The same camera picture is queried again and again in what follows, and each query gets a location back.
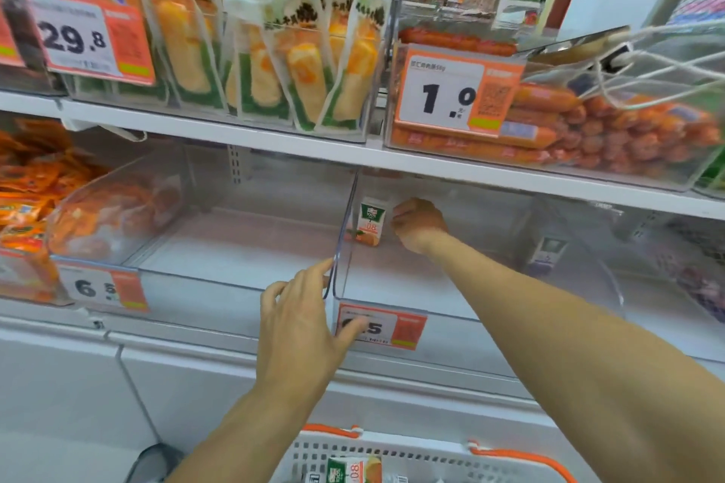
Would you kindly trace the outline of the clear bin with juice carton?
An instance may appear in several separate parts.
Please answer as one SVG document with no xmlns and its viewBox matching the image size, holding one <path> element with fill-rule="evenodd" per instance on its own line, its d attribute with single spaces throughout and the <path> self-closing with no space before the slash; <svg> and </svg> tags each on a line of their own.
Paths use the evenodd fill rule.
<svg viewBox="0 0 725 483">
<path fill-rule="evenodd" d="M 376 248 L 353 239 L 365 196 L 388 205 Z M 445 273 L 407 250 L 394 235 L 390 226 L 393 208 L 410 197 L 430 200 L 443 213 L 453 236 L 522 273 L 526 256 L 541 236 L 569 240 L 557 267 L 540 279 L 623 315 L 623 298 L 611 272 L 564 222 L 552 201 L 435 178 L 384 177 L 360 171 L 332 288 L 336 309 L 340 302 L 361 303 L 428 317 L 414 351 L 357 342 L 354 359 L 361 363 L 361 371 L 473 389 L 486 389 L 489 379 L 520 385 Z"/>
</svg>

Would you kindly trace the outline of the empty clear plastic bin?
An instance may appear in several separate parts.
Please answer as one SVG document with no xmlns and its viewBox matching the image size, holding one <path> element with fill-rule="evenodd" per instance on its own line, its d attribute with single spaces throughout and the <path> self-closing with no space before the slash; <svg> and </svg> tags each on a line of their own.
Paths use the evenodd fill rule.
<svg viewBox="0 0 725 483">
<path fill-rule="evenodd" d="M 257 337 L 261 292 L 335 256 L 357 171 L 244 148 L 189 155 L 180 215 L 125 262 L 147 300 L 139 315 Z"/>
</svg>

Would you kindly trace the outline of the orange price tag on juice bin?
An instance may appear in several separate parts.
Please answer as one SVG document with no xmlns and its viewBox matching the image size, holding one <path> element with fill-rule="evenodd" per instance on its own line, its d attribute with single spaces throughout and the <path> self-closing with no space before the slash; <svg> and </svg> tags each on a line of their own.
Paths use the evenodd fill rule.
<svg viewBox="0 0 725 483">
<path fill-rule="evenodd" d="M 340 302 L 336 333 L 359 317 L 367 319 L 367 328 L 358 336 L 357 342 L 408 351 L 417 348 L 428 321 L 426 315 L 368 304 Z"/>
</svg>

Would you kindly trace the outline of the person's left forearm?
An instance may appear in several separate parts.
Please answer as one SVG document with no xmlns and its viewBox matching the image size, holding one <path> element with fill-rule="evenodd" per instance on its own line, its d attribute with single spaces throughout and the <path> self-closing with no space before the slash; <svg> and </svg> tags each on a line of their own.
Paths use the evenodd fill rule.
<svg viewBox="0 0 725 483">
<path fill-rule="evenodd" d="M 255 385 L 166 483 L 269 483 L 325 385 Z"/>
</svg>

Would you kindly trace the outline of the purple patterned packets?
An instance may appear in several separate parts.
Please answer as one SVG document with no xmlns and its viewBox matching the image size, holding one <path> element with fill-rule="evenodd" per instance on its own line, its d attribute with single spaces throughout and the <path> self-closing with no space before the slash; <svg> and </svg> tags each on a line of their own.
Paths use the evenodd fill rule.
<svg viewBox="0 0 725 483">
<path fill-rule="evenodd" d="M 673 216 L 648 231 L 642 249 L 659 272 L 725 326 L 725 221 Z"/>
</svg>

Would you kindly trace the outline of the pile of orange snack packets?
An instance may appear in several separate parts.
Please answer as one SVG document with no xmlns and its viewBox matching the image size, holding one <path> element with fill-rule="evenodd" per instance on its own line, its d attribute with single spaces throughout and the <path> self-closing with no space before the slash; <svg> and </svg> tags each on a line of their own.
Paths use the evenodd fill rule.
<svg viewBox="0 0 725 483">
<path fill-rule="evenodd" d="M 57 264 L 90 261 L 50 255 L 51 214 L 82 186 L 169 143 L 176 142 L 126 140 L 100 128 L 71 132 L 59 121 L 24 116 L 14 117 L 12 131 L 0 129 L 0 297 L 76 303 L 59 281 Z"/>
</svg>

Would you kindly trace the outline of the large orange price sign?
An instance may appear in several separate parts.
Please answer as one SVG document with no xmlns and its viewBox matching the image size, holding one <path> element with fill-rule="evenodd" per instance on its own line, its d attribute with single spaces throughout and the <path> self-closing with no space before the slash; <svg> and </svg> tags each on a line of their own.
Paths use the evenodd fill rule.
<svg viewBox="0 0 725 483">
<path fill-rule="evenodd" d="M 25 0 L 46 68 L 151 86 L 156 72 L 140 0 Z"/>
</svg>

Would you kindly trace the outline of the dark grey object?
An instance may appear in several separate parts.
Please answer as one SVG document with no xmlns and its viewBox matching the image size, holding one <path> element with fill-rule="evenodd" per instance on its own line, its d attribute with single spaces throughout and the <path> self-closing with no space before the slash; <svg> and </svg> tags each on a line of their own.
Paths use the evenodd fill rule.
<svg viewBox="0 0 725 483">
<path fill-rule="evenodd" d="M 123 483 L 165 483 L 184 456 L 183 452 L 166 443 L 152 445 L 139 454 Z"/>
</svg>

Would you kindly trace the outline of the row of corn packets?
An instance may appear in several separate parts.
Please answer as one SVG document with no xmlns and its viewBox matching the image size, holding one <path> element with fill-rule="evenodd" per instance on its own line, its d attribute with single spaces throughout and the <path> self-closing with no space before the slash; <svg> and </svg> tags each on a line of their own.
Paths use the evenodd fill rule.
<svg viewBox="0 0 725 483">
<path fill-rule="evenodd" d="M 392 0 L 140 0 L 183 108 L 361 142 Z"/>
</svg>

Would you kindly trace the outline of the small white carton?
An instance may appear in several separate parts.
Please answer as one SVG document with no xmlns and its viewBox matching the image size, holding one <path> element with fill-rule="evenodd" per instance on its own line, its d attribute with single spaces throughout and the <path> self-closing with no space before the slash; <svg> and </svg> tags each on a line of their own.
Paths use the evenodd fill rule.
<svg viewBox="0 0 725 483">
<path fill-rule="evenodd" d="M 523 273 L 534 278 L 548 277 L 566 252 L 569 240 L 543 235 L 526 256 Z"/>
</svg>

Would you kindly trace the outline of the small orange juice carton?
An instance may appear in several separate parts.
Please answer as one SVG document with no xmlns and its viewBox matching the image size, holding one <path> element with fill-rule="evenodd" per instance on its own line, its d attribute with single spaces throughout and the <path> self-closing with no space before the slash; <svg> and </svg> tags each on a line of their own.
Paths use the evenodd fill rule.
<svg viewBox="0 0 725 483">
<path fill-rule="evenodd" d="M 372 248 L 379 246 L 387 213 L 387 202 L 365 196 L 361 199 L 353 239 Z"/>
</svg>

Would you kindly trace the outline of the person's right forearm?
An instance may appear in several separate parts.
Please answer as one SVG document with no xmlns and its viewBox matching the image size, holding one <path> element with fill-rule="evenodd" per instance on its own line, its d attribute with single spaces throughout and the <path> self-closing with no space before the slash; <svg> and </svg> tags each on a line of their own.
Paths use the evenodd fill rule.
<svg viewBox="0 0 725 483">
<path fill-rule="evenodd" d="M 725 381 L 640 326 L 438 229 L 407 239 L 450 277 L 602 483 L 725 483 Z"/>
</svg>

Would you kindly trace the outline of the orange price sign on sausage bin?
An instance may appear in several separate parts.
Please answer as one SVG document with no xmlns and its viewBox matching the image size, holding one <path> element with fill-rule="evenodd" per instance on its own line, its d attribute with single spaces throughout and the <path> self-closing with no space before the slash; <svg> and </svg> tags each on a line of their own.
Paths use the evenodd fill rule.
<svg viewBox="0 0 725 483">
<path fill-rule="evenodd" d="M 462 137 L 498 138 L 526 59 L 397 42 L 391 125 Z"/>
</svg>

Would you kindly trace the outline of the small orange price tag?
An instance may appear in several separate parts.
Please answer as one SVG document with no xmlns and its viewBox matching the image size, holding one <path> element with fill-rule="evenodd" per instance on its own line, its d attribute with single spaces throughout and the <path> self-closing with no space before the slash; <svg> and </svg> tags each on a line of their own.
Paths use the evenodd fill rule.
<svg viewBox="0 0 725 483">
<path fill-rule="evenodd" d="M 57 271 L 67 296 L 76 303 L 99 311 L 150 312 L 137 269 L 58 263 Z"/>
</svg>

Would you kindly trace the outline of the white metal shelf board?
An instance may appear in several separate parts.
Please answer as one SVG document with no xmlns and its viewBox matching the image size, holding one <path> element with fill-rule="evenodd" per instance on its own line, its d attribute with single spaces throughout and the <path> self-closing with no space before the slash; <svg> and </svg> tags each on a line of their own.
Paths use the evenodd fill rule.
<svg viewBox="0 0 725 483">
<path fill-rule="evenodd" d="M 621 205 L 725 222 L 725 200 L 696 192 L 675 192 L 583 175 L 425 155 L 386 148 L 377 137 L 365 144 L 247 128 L 156 112 L 83 103 L 0 90 L 0 110 L 55 118 L 71 129 L 116 126 L 165 136 L 261 149 L 353 166 L 383 168 L 437 178 L 543 193 L 572 200 Z"/>
</svg>

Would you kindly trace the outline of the orange juice carton in basket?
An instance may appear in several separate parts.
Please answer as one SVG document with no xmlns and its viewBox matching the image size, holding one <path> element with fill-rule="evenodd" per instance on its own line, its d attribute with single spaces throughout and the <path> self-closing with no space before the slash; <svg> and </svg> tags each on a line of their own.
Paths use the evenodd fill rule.
<svg viewBox="0 0 725 483">
<path fill-rule="evenodd" d="M 332 457 L 327 462 L 325 483 L 384 483 L 379 456 Z"/>
</svg>

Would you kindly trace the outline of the person's right hand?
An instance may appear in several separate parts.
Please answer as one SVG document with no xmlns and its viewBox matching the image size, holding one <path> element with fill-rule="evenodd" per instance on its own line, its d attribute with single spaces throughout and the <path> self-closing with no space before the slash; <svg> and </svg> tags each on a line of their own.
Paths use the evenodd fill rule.
<svg viewBox="0 0 725 483">
<path fill-rule="evenodd" d="M 411 252 L 428 255 L 449 230 L 440 210 L 430 201 L 410 198 L 393 209 L 391 228 Z"/>
</svg>

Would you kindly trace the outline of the person's left hand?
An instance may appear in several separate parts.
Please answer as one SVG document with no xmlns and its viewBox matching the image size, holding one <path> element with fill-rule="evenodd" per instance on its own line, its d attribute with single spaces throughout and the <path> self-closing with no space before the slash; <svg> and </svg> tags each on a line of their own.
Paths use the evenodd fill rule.
<svg viewBox="0 0 725 483">
<path fill-rule="evenodd" d="M 333 354 L 322 298 L 332 266 L 321 260 L 262 292 L 256 385 L 328 387 L 346 357 Z"/>
</svg>

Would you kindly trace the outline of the clear bin of orange packets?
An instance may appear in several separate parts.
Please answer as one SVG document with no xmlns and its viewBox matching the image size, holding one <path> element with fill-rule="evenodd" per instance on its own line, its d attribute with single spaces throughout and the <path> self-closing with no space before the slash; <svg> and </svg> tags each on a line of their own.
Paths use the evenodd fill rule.
<svg viewBox="0 0 725 483">
<path fill-rule="evenodd" d="M 51 256 L 119 266 L 185 208 L 184 147 L 169 143 L 115 168 L 66 197 L 51 214 Z"/>
</svg>

